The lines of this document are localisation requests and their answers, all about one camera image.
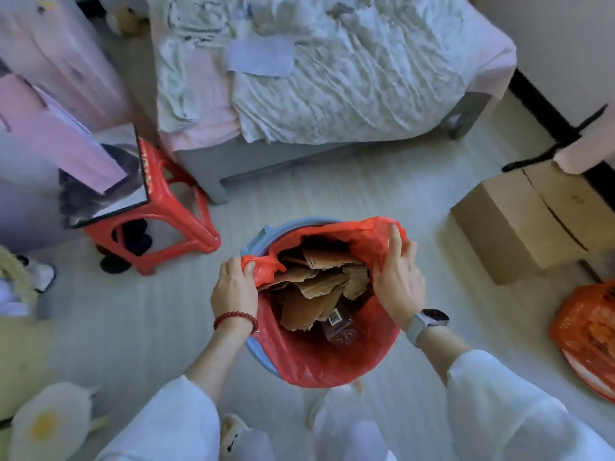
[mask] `person's left hand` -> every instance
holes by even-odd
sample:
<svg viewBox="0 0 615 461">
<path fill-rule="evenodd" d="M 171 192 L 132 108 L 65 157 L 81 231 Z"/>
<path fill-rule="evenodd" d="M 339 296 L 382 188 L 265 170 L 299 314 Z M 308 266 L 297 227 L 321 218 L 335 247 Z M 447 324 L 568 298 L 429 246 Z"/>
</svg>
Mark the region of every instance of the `person's left hand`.
<svg viewBox="0 0 615 461">
<path fill-rule="evenodd" d="M 252 317 L 257 316 L 258 292 L 254 285 L 254 267 L 256 263 L 250 262 L 241 269 L 241 257 L 233 257 L 220 265 L 220 278 L 211 293 L 211 308 L 214 318 L 225 312 L 245 312 Z M 229 317 L 220 323 L 220 327 L 230 323 L 251 322 L 243 317 Z"/>
</svg>

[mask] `gray bed frame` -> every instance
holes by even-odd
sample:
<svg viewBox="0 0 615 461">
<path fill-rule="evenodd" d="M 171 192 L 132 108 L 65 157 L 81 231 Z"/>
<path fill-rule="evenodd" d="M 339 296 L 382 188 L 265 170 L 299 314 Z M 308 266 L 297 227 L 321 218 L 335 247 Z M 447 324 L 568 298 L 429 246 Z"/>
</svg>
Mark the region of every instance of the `gray bed frame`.
<svg viewBox="0 0 615 461">
<path fill-rule="evenodd" d="M 460 139 L 467 134 L 479 118 L 491 96 L 480 92 L 466 92 L 463 98 L 441 121 L 439 128 L 447 131 L 451 139 Z M 218 146 L 202 147 L 175 152 L 177 161 L 196 179 L 216 204 L 228 202 L 224 181 L 228 178 L 254 173 L 263 168 L 283 163 L 290 164 L 310 155 L 320 154 L 351 142 L 335 142 L 312 146 L 308 144 L 283 144 L 280 142 L 245 142 L 237 136 Z"/>
</svg>

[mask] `orange plastic bag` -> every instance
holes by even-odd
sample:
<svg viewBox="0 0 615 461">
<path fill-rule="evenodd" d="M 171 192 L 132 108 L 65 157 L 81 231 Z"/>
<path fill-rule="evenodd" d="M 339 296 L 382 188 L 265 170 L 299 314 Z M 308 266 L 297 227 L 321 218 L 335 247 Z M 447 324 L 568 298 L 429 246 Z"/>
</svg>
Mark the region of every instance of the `orange plastic bag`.
<svg viewBox="0 0 615 461">
<path fill-rule="evenodd" d="M 577 288 L 549 336 L 587 386 L 615 403 L 615 281 Z"/>
<path fill-rule="evenodd" d="M 346 242 L 350 253 L 363 261 L 372 272 L 374 263 L 383 263 L 386 258 L 388 227 L 391 223 L 397 224 L 402 240 L 407 240 L 401 225 L 387 217 L 308 226 L 289 232 L 273 242 L 268 254 L 263 257 L 246 255 L 242 259 L 242 267 L 256 261 L 256 285 L 270 283 L 277 271 L 286 271 L 277 260 L 281 251 L 299 246 L 305 236 L 321 235 Z M 314 330 L 288 331 L 278 325 L 279 315 L 279 310 L 272 309 L 267 293 L 260 292 L 257 317 L 259 332 L 255 337 L 281 378 L 300 387 L 331 388 L 356 380 L 378 365 L 399 335 L 399 328 L 375 295 L 353 317 L 360 335 L 346 347 L 335 347 L 327 341 L 324 333 L 314 333 Z"/>
</svg>

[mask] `smartwatch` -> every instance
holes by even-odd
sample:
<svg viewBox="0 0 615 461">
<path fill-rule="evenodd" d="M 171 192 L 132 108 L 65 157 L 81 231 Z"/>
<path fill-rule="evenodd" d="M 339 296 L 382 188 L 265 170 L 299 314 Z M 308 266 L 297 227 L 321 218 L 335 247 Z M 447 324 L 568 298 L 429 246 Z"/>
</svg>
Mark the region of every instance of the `smartwatch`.
<svg viewBox="0 0 615 461">
<path fill-rule="evenodd" d="M 438 309 L 423 309 L 418 313 L 415 313 L 410 323 L 410 329 L 406 333 L 408 340 L 416 346 L 416 342 L 419 339 L 421 332 L 429 327 L 435 327 L 438 325 L 448 325 L 448 315 L 442 310 Z"/>
</svg>

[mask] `person's right hand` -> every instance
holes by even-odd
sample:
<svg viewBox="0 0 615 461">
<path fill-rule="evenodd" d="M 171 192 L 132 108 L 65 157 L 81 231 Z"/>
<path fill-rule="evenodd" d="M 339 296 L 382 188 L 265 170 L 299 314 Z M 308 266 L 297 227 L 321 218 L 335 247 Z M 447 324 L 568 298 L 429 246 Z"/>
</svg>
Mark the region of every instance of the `person's right hand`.
<svg viewBox="0 0 615 461">
<path fill-rule="evenodd" d="M 415 313 L 427 307 L 425 277 L 414 263 L 418 243 L 406 241 L 397 225 L 389 226 L 389 252 L 384 265 L 374 265 L 376 297 L 396 325 L 407 332 Z"/>
</svg>

